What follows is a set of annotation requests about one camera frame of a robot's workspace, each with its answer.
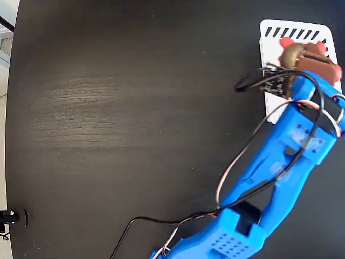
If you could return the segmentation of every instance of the floor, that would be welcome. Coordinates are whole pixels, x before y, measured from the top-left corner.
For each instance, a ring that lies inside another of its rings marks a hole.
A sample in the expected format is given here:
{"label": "floor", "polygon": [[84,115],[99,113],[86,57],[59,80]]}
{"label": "floor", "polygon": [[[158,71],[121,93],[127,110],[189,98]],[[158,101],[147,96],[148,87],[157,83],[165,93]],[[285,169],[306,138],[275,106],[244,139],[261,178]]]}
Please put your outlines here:
{"label": "floor", "polygon": [[[12,38],[3,39],[0,49],[11,55]],[[6,180],[5,180],[5,124],[6,124],[6,100],[7,96],[0,97],[0,210],[7,209]],[[12,259],[11,241],[0,237],[0,258]]]}

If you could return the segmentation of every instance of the cable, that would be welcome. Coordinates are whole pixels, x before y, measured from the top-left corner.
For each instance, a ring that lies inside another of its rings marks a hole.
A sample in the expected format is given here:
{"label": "cable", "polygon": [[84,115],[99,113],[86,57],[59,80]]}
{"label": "cable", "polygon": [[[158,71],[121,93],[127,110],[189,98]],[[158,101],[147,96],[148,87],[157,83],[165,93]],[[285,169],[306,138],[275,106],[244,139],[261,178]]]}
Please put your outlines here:
{"label": "cable", "polygon": [[[178,221],[165,221],[165,220],[158,220],[158,219],[154,219],[154,218],[151,218],[151,217],[135,217],[133,218],[132,220],[129,221],[129,223],[127,224],[126,228],[124,229],[122,235],[120,236],[120,239],[118,241],[118,243],[116,244],[111,256],[109,259],[112,259],[115,254],[118,252],[119,250],[119,247],[121,245],[121,243],[123,242],[123,239],[125,238],[127,232],[128,232],[128,229],[130,228],[130,226],[133,224],[133,222],[135,222],[136,220],[145,220],[145,221],[150,221],[150,222],[154,222],[154,223],[160,223],[160,224],[171,224],[171,225],[177,225],[177,227],[174,229],[174,231],[172,232],[172,234],[170,235],[169,239],[167,240],[167,242],[164,244],[164,246],[162,247],[162,252],[164,252],[164,247],[166,247],[170,241],[173,239],[173,237],[175,236],[178,228],[185,222],[187,221],[190,221],[190,220],[193,220],[193,219],[200,219],[202,217],[205,217],[205,216],[214,216],[214,215],[217,215],[219,213],[221,213],[224,209],[226,208],[231,208],[233,206],[236,206],[237,204],[257,195],[258,193],[260,192],[263,192],[264,190],[270,188],[271,186],[273,186],[277,181],[279,181],[293,166],[294,164],[298,161],[298,159],[302,156],[306,146],[308,145],[308,143],[310,142],[311,138],[314,136],[318,126],[319,126],[319,122],[320,122],[320,118],[323,114],[323,110],[324,110],[324,98],[323,98],[323,92],[319,86],[319,83],[313,78],[311,77],[309,74],[305,73],[305,72],[302,72],[302,71],[298,71],[298,70],[284,70],[284,71],[280,71],[279,74],[274,74],[270,77],[266,77],[252,85],[245,85],[245,86],[239,86],[239,83],[237,83],[235,85],[235,88],[239,88],[241,89],[240,91],[245,91],[247,88],[253,88],[253,87],[256,87],[256,86],[259,86],[269,80],[272,80],[272,79],[275,79],[275,78],[279,78],[279,77],[282,77],[282,76],[288,76],[288,75],[297,75],[297,76],[303,76],[307,79],[309,79],[315,86],[315,89],[316,91],[318,92],[319,94],[319,97],[320,97],[320,103],[319,103],[319,112],[318,112],[318,116],[316,118],[316,121],[314,123],[314,126],[309,134],[309,136],[307,137],[306,141],[303,143],[302,147],[300,148],[300,150],[297,152],[296,156],[294,157],[294,159],[291,161],[291,163],[289,163],[289,165],[287,165],[285,167],[285,169],[283,169],[275,178],[273,178],[272,180],[266,182],[265,184],[263,184],[262,186],[254,189],[254,190],[251,190],[249,193],[241,196],[239,199],[237,199],[235,202],[227,205],[227,206],[224,206],[224,207],[221,207],[221,208],[216,208],[214,210],[208,210],[208,211],[204,211],[204,212],[196,212],[196,213],[193,213],[191,214],[190,216],[182,219],[182,220],[178,220]],[[249,143],[252,141],[254,136],[251,136],[250,139],[249,139]]]}
{"label": "cable", "polygon": [[7,232],[6,234],[0,234],[0,236],[2,236],[2,239],[3,239],[3,240],[8,241],[8,240],[9,240],[9,237],[8,237],[9,234],[10,234],[10,233]]}
{"label": "cable", "polygon": [[120,248],[120,245],[123,241],[123,239],[125,238],[125,235],[127,234],[130,226],[137,220],[144,220],[144,221],[150,221],[150,222],[153,222],[153,223],[159,223],[159,224],[166,224],[166,225],[177,225],[179,224],[181,221],[178,220],[178,221],[167,221],[167,220],[159,220],[159,219],[154,219],[152,217],[144,217],[144,216],[140,216],[140,217],[135,217],[133,219],[131,219],[128,224],[126,225],[124,231],[122,232],[121,236],[120,236],[120,239],[118,241],[118,243],[116,244],[112,254],[110,255],[110,258],[109,259],[112,259],[115,254],[118,252],[119,248]]}
{"label": "cable", "polygon": [[[301,100],[301,101],[297,101],[297,103],[302,103],[302,104],[308,105],[308,106],[310,106],[316,110],[320,109],[320,106],[318,104],[316,104],[315,102],[310,101],[310,100]],[[336,120],[326,110],[323,110],[322,112],[329,119],[329,121],[332,123],[334,130],[336,132],[336,136],[341,137],[341,128],[340,128],[339,124],[336,122]]]}
{"label": "cable", "polygon": [[337,93],[337,94],[331,96],[331,98],[336,98],[336,97],[340,97],[341,99],[345,100],[345,96],[341,93]]}
{"label": "cable", "polygon": [[11,32],[15,31],[15,27],[0,16],[0,24],[9,29]]}

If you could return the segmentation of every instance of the wire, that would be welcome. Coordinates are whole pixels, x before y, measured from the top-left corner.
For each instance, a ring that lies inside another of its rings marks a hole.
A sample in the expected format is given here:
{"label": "wire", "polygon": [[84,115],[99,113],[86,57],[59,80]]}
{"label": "wire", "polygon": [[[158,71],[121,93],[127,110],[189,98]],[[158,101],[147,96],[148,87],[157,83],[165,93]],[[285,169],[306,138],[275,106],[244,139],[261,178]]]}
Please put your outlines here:
{"label": "wire", "polygon": [[[279,77],[282,77],[282,76],[288,76],[288,75],[296,75],[296,76],[303,76],[307,79],[309,79],[315,86],[315,89],[316,91],[318,92],[319,94],[319,97],[320,97],[320,103],[319,103],[319,112],[318,112],[318,116],[316,118],[316,121],[314,123],[314,126],[309,134],[309,136],[307,137],[306,141],[303,143],[302,147],[300,148],[300,150],[297,152],[296,156],[294,157],[294,159],[290,162],[289,165],[287,165],[285,167],[285,169],[283,169],[275,178],[273,178],[272,180],[266,182],[265,184],[261,185],[260,187],[258,188],[255,188],[253,190],[251,190],[250,192],[248,192],[247,194],[241,196],[239,199],[237,199],[235,202],[229,204],[229,205],[226,205],[224,207],[221,207],[221,208],[216,208],[214,210],[208,210],[208,211],[204,211],[204,212],[196,212],[196,213],[193,213],[191,214],[190,216],[184,218],[184,219],[181,219],[181,220],[178,220],[178,221],[165,221],[165,220],[158,220],[158,219],[154,219],[154,218],[151,218],[151,217],[135,217],[133,219],[131,219],[126,228],[124,229],[122,235],[120,236],[120,239],[118,241],[118,243],[116,244],[111,256],[109,259],[112,259],[115,254],[118,252],[119,248],[120,248],[120,245],[121,243],[123,242],[123,239],[125,238],[127,232],[128,232],[128,229],[130,228],[130,226],[133,224],[133,222],[137,221],[137,220],[145,220],[145,221],[150,221],[150,222],[154,222],[154,223],[160,223],[160,224],[170,224],[170,225],[177,225],[176,228],[174,229],[174,231],[172,232],[172,234],[170,235],[169,239],[167,240],[167,242],[164,244],[164,246],[162,247],[162,252],[164,252],[164,248],[167,247],[167,245],[170,243],[170,241],[173,239],[173,237],[175,236],[175,234],[177,233],[177,230],[178,228],[185,222],[187,221],[190,221],[190,220],[193,220],[193,219],[200,219],[202,217],[206,217],[206,216],[215,216],[215,215],[218,215],[219,213],[221,213],[224,209],[226,208],[231,208],[233,206],[236,206],[237,204],[257,195],[258,193],[260,192],[263,192],[264,190],[270,188],[271,186],[273,186],[277,181],[279,181],[293,166],[294,164],[298,161],[298,159],[302,156],[306,146],[308,145],[308,143],[310,142],[311,138],[314,136],[318,126],[319,126],[319,122],[320,122],[320,118],[323,114],[323,110],[324,110],[324,98],[323,98],[323,92],[320,88],[320,85],[319,83],[313,78],[311,77],[309,74],[305,73],[305,72],[302,72],[302,71],[299,71],[299,70],[284,70],[284,71],[280,71],[279,74],[274,74],[270,77],[266,77],[252,85],[241,85],[243,83],[243,80],[241,81],[241,84],[240,83],[237,83],[235,85],[235,88],[237,91],[245,91],[247,88],[253,88],[255,86],[259,86],[269,80],[272,80],[274,78],[279,78]],[[252,141],[254,136],[251,136],[250,139],[249,139],[249,143]]]}
{"label": "wire", "polygon": [[341,93],[337,93],[337,94],[331,96],[331,98],[336,98],[336,97],[340,97],[341,99],[345,100],[345,96]]}
{"label": "wire", "polygon": [[246,143],[246,145],[244,146],[244,148],[239,152],[239,154],[232,160],[232,162],[230,163],[230,165],[228,166],[228,168],[225,170],[224,174],[222,175],[222,177],[219,180],[217,189],[216,189],[216,204],[218,206],[218,208],[220,208],[220,201],[219,201],[219,196],[220,196],[220,191],[222,190],[223,184],[231,170],[231,168],[235,165],[235,163],[237,162],[237,160],[246,152],[246,150],[248,149],[250,143],[252,142],[252,139],[255,137],[256,133],[259,131],[259,129],[262,127],[262,125],[264,124],[264,122],[273,114],[275,113],[278,109],[282,108],[283,106],[292,103],[293,100],[289,100],[286,101],[280,105],[278,105],[269,115],[267,115],[265,118],[262,119],[262,121],[259,123],[259,125],[256,127],[256,129],[253,131],[252,136],[249,138],[248,142]]}
{"label": "wire", "polygon": [[[297,103],[306,104],[306,105],[311,106],[312,108],[314,108],[316,110],[320,109],[320,106],[318,104],[316,104],[315,102],[310,101],[310,100],[301,100],[301,101],[297,101]],[[336,136],[341,137],[341,128],[340,128],[339,124],[336,122],[336,120],[326,110],[323,110],[322,113],[324,115],[326,115],[326,117],[332,123],[334,130],[336,132]]]}
{"label": "wire", "polygon": [[3,239],[3,240],[8,241],[8,240],[9,240],[9,237],[8,237],[9,234],[10,234],[10,233],[7,232],[6,234],[0,234],[0,236],[2,236],[2,239]]}
{"label": "wire", "polygon": [[110,258],[109,259],[112,259],[115,254],[118,252],[119,248],[120,248],[120,245],[123,241],[123,239],[125,238],[130,226],[137,220],[144,220],[144,221],[150,221],[150,222],[153,222],[153,223],[159,223],[159,224],[166,224],[166,225],[177,225],[179,224],[181,221],[178,220],[178,221],[167,221],[167,220],[159,220],[159,219],[154,219],[152,217],[144,217],[144,216],[140,216],[140,217],[135,217],[133,219],[131,219],[128,224],[126,225],[124,231],[122,232],[121,236],[120,236],[120,239],[118,241],[118,243],[116,244],[112,254],[110,255]]}

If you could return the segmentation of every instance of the robotic arm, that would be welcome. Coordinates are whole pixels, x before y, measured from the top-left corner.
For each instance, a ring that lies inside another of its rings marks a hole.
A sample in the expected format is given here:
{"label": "robotic arm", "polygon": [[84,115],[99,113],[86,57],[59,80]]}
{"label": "robotic arm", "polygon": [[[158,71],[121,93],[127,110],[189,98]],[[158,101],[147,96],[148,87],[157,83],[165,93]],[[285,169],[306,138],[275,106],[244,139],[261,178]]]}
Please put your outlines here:
{"label": "robotic arm", "polygon": [[[181,239],[166,256],[155,251],[151,259],[252,256],[290,213],[309,173],[345,130],[344,96],[333,88],[341,77],[340,67],[322,56],[322,45],[294,44],[290,39],[283,39],[281,44],[285,48],[281,64],[295,71],[302,67],[304,72],[292,75],[287,72],[291,70],[278,68],[286,74],[284,83],[266,81],[264,89],[281,90],[280,95],[288,98],[270,136],[220,203],[215,219],[202,232]],[[277,70],[265,77],[274,77]],[[258,186],[271,185],[274,191],[262,212],[242,199],[248,192],[255,194]]]}

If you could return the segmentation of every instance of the black wire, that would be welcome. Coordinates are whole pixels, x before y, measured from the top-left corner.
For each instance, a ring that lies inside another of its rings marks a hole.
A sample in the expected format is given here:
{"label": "black wire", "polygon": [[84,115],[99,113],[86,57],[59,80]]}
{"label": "black wire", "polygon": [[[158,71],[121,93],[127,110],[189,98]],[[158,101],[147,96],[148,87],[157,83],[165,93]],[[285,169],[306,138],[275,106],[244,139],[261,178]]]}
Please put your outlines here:
{"label": "black wire", "polygon": [[6,234],[0,234],[0,236],[2,236],[2,239],[3,239],[3,240],[8,241],[8,240],[9,240],[9,237],[8,237],[9,234],[10,234],[10,233],[7,232]]}
{"label": "black wire", "polygon": [[9,29],[11,32],[15,31],[15,27],[0,16],[0,24]]}
{"label": "black wire", "polygon": [[[315,89],[316,91],[318,92],[319,94],[319,97],[320,97],[320,103],[319,103],[319,106],[320,106],[320,109],[319,109],[319,112],[318,112],[318,116],[316,118],[316,121],[314,123],[314,126],[311,130],[311,132],[309,133],[308,135],[308,138],[306,139],[305,143],[302,145],[302,147],[300,148],[300,150],[297,152],[297,154],[295,155],[295,157],[293,158],[293,160],[276,176],[274,177],[272,180],[264,183],[263,185],[261,185],[260,187],[254,189],[254,190],[251,190],[249,193],[241,196],[239,199],[237,199],[235,202],[229,204],[229,205],[226,205],[224,207],[221,207],[221,208],[217,208],[217,209],[214,209],[214,210],[207,210],[207,211],[204,211],[204,212],[196,212],[196,213],[193,213],[191,214],[190,216],[188,217],[185,217],[181,220],[176,220],[176,221],[166,221],[166,220],[159,220],[159,219],[155,219],[155,218],[152,218],[152,217],[144,217],[144,216],[140,216],[140,217],[135,217],[133,219],[131,219],[127,226],[125,227],[124,231],[122,232],[122,235],[118,241],[118,243],[116,244],[111,256],[109,259],[112,259],[116,253],[118,252],[122,242],[123,242],[123,239],[125,238],[130,226],[137,220],[145,220],[145,221],[150,221],[150,222],[153,222],[153,223],[159,223],[159,224],[168,224],[168,225],[177,225],[177,227],[179,227],[182,223],[185,223],[187,221],[190,221],[190,220],[193,220],[193,219],[197,219],[197,218],[200,218],[200,217],[203,217],[203,216],[207,216],[207,215],[217,215],[219,213],[221,213],[224,209],[226,208],[231,208],[231,207],[234,207],[236,206],[237,204],[243,202],[243,201],[246,201],[248,200],[249,198],[263,192],[264,190],[270,188],[271,186],[273,186],[277,181],[279,181],[295,164],[296,162],[298,161],[298,159],[302,156],[304,150],[306,149],[308,143],[310,142],[310,140],[312,139],[312,137],[314,136],[318,126],[319,126],[319,123],[320,123],[320,118],[322,117],[322,110],[324,108],[324,103],[325,103],[325,100],[324,100],[324,97],[323,97],[323,91],[322,89],[320,88],[320,85],[319,83],[313,78],[311,77],[309,74],[303,72],[303,71],[299,71],[299,70],[283,70],[283,71],[279,71],[277,72],[276,74],[272,75],[272,76],[269,76],[269,77],[266,77],[262,80],[259,80],[251,85],[242,85],[240,86],[244,80],[240,80],[236,85],[235,85],[235,88],[237,91],[246,91],[247,89],[249,88],[254,88],[254,87],[257,87],[267,81],[270,81],[272,79],[275,79],[275,78],[279,78],[279,77],[282,77],[282,76],[289,76],[289,75],[295,75],[295,76],[302,76],[302,77],[305,77],[307,79],[309,79],[315,86]],[[255,132],[255,134],[253,134],[246,145],[250,144],[251,141],[253,140],[253,138],[256,136],[257,132]]]}

